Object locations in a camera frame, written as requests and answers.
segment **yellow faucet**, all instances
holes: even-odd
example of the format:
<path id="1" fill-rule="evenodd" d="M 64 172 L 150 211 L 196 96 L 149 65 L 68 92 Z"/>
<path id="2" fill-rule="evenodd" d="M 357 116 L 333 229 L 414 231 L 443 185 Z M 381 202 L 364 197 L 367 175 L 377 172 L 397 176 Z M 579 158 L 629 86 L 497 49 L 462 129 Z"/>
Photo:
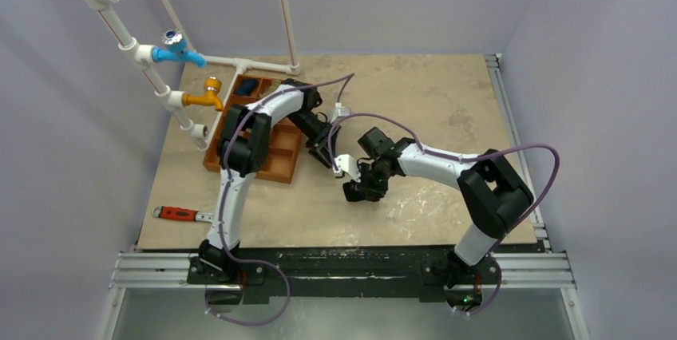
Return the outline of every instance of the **yellow faucet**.
<path id="1" fill-rule="evenodd" d="M 216 95 L 219 91 L 221 91 L 221 81 L 215 77 L 209 77 L 204 80 L 204 95 L 202 97 L 184 94 L 181 100 L 184 102 L 184 106 L 214 106 L 216 111 L 224 111 L 224 103 Z"/>

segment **gray wall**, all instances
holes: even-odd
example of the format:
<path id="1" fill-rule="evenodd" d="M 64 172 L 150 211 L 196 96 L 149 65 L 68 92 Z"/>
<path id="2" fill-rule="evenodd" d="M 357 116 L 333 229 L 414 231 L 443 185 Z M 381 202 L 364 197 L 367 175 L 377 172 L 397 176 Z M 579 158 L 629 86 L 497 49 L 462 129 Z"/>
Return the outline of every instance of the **gray wall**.
<path id="1" fill-rule="evenodd" d="M 287 52 L 279 0 L 171 0 L 201 52 Z M 290 0 L 302 53 L 495 53 L 531 0 Z"/>
<path id="2" fill-rule="evenodd" d="M 522 140 L 561 152 L 544 217 L 596 339 L 675 337 L 675 19 L 677 0 L 534 0 L 502 62 Z"/>
<path id="3" fill-rule="evenodd" d="M 117 6 L 146 43 L 154 1 Z M 82 0 L 0 0 L 0 70 L 0 338 L 91 340 L 169 115 Z"/>

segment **wooden tray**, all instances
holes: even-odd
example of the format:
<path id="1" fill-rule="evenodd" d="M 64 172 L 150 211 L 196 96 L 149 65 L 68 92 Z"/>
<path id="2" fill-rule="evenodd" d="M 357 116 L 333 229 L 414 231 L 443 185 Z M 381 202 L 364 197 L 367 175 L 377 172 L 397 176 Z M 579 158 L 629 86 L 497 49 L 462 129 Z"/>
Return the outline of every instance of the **wooden tray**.
<path id="1" fill-rule="evenodd" d="M 254 89 L 250 96 L 235 95 L 235 91 L 242 83 L 242 80 L 254 78 L 259 81 L 259 85 Z M 247 105 L 257 101 L 261 98 L 261 94 L 271 86 L 272 78 L 253 77 L 249 75 L 239 75 L 233 85 L 232 92 L 228 95 L 225 110 L 230 109 L 232 105 Z M 209 144 L 207 153 L 204 155 L 202 164 L 211 172 L 219 172 L 219 157 L 216 154 L 216 145 L 221 135 L 221 130 L 224 128 L 223 114 L 219 125 L 216 126 L 214 132 L 214 139 Z M 249 132 L 242 132 L 242 136 L 247 137 Z M 256 179 L 272 180 L 274 182 L 290 184 L 294 178 L 294 170 L 296 168 L 296 160 L 299 158 L 301 151 L 301 130 L 294 126 L 287 118 L 282 119 L 277 125 L 271 129 L 271 143 L 268 146 L 268 158 L 263 167 L 256 173 Z"/>

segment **gray floor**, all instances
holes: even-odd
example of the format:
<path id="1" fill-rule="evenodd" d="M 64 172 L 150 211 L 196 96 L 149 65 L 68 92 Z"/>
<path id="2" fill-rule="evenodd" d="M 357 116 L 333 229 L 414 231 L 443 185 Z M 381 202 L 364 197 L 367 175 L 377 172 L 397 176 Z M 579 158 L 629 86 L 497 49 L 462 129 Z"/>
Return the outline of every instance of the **gray floor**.
<path id="1" fill-rule="evenodd" d="M 452 316 L 445 303 L 415 299 L 292 298 L 287 312 L 259 328 L 232 325 L 204 314 L 202 290 L 128 290 L 115 339 L 573 339 L 559 290 L 505 290 L 493 306 L 470 319 Z M 240 306 L 230 315 L 256 320 L 281 304 Z"/>

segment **beige table surface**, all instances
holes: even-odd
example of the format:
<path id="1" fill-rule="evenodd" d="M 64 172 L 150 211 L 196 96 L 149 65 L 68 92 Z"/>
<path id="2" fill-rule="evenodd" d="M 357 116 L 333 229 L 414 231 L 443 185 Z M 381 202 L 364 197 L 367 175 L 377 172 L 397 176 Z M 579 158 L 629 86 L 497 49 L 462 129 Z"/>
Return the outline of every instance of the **beige table surface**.
<path id="1" fill-rule="evenodd" d="M 284 63 L 283 57 L 258 57 Z M 379 113 L 413 129 L 424 144 L 455 152 L 484 152 L 509 146 L 493 87 L 481 55 L 321 56 L 301 57 L 301 81 L 320 82 L 355 73 L 342 102 L 353 112 Z M 204 79 L 216 76 L 223 96 L 234 69 L 186 65 L 180 89 L 201 94 Z M 248 71 L 265 77 L 284 74 Z M 320 89 L 329 114 L 340 85 Z M 216 111 L 187 107 L 196 123 L 211 126 Z M 363 156 L 357 139 L 378 126 L 394 141 L 406 132 L 374 118 L 354 118 L 343 124 L 337 152 Z M 138 247 L 194 248 L 208 223 L 173 222 L 154 218 L 156 205 L 213 211 L 219 175 L 202 166 L 203 152 L 172 119 L 157 168 Z M 349 204 L 342 183 L 330 170 L 299 155 L 292 184 L 255 180 L 241 224 L 243 247 L 373 246 L 457 243 L 471 220 L 461 193 L 430 180 L 394 177 L 390 190 L 377 203 Z M 506 243 L 535 243 L 527 220 Z"/>

